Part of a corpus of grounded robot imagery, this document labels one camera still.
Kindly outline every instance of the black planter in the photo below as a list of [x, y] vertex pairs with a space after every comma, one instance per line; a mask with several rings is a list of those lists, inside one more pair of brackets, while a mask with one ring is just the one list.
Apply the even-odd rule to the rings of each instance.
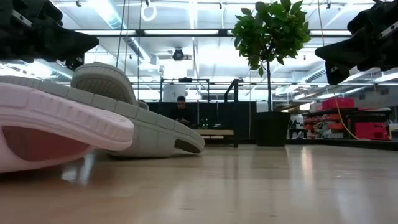
[[285, 146], [290, 114], [262, 112], [254, 114], [254, 131], [258, 146]]

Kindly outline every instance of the tree trunk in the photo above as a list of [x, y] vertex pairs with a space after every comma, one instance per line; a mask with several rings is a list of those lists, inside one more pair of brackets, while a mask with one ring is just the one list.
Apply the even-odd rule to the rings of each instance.
[[268, 82], [268, 112], [272, 111], [271, 102], [271, 71], [269, 70], [269, 61], [267, 60], [267, 82]]

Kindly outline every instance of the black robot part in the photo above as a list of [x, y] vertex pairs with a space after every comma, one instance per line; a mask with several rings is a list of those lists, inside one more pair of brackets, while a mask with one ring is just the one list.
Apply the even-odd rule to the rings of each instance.
[[71, 70], [84, 64], [99, 40], [62, 28], [62, 16], [49, 0], [0, 0], [0, 60], [59, 60]]
[[360, 12], [347, 25], [352, 36], [335, 44], [316, 49], [315, 55], [325, 60], [328, 83], [336, 85], [349, 77], [349, 70], [398, 67], [398, 0], [375, 1], [372, 8]]

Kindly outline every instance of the wooden floor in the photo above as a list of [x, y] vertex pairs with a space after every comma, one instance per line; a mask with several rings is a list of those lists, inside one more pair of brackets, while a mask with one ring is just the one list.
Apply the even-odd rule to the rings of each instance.
[[208, 148], [0, 175], [0, 223], [398, 223], [398, 153]]

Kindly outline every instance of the potted plant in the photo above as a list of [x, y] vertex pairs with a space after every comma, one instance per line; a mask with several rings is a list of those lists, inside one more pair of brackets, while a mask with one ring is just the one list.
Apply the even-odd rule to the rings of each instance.
[[290, 0], [272, 4], [257, 2], [255, 16], [254, 11], [245, 8], [241, 9], [244, 16], [236, 16], [238, 22], [232, 33], [239, 56], [246, 57], [251, 70], [258, 70], [261, 77], [267, 72], [268, 112], [255, 114], [254, 123], [259, 146], [285, 145], [290, 115], [272, 111], [269, 67], [275, 59], [284, 65], [285, 58], [295, 58], [304, 43], [310, 41], [302, 3], [291, 4]]

